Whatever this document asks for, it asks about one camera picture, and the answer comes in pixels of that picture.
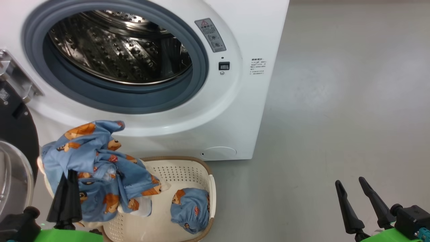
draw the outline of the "laundry basket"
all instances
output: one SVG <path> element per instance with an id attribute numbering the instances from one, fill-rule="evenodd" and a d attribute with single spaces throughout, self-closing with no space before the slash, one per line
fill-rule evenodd
<path id="1" fill-rule="evenodd" d="M 118 214 L 103 225 L 105 241 L 113 242 L 197 242 L 212 227 L 216 210 L 215 180 L 209 166 L 194 157 L 159 156 L 142 159 L 151 173 L 162 177 L 172 186 L 152 196 L 152 213 L 148 217 Z M 177 190 L 194 187 L 209 192 L 209 224 L 204 231 L 190 234 L 170 221 L 172 198 Z"/>

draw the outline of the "folded blue cloth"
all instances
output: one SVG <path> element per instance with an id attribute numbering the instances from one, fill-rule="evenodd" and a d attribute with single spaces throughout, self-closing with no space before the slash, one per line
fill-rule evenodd
<path id="1" fill-rule="evenodd" d="M 198 188 L 178 190 L 173 196 L 170 214 L 172 222 L 192 234 L 204 230 L 209 223 L 209 193 Z"/>

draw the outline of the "gray concrete floor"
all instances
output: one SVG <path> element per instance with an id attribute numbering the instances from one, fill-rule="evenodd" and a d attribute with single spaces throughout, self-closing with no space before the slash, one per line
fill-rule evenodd
<path id="1" fill-rule="evenodd" d="M 389 207 L 430 211 L 430 5 L 357 2 L 290 6 L 254 158 L 209 163 L 205 242 L 352 242 L 337 179 L 367 233 L 359 176 Z"/>

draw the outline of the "white washing machine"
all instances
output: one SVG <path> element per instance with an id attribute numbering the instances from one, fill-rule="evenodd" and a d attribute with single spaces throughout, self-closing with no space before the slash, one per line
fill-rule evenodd
<path id="1" fill-rule="evenodd" d="M 287 0 L 1 5 L 2 78 L 25 99 L 41 145 L 122 120 L 114 137 L 132 156 L 252 157 Z"/>

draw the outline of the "blue cartoon-print clothing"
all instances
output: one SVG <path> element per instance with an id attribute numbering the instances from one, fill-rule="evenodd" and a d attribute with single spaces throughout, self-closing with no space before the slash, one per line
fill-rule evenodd
<path id="1" fill-rule="evenodd" d="M 209 223 L 209 193 L 198 188 L 178 190 L 170 207 L 171 221 L 184 230 L 195 234 L 204 230 Z"/>
<path id="2" fill-rule="evenodd" d="M 119 204 L 126 213 L 138 210 L 133 198 L 161 192 L 160 181 L 141 162 L 116 151 L 121 144 L 111 134 L 124 127 L 122 121 L 95 121 L 43 147 L 42 162 L 54 193 L 63 173 L 78 172 L 85 222 L 113 219 Z"/>

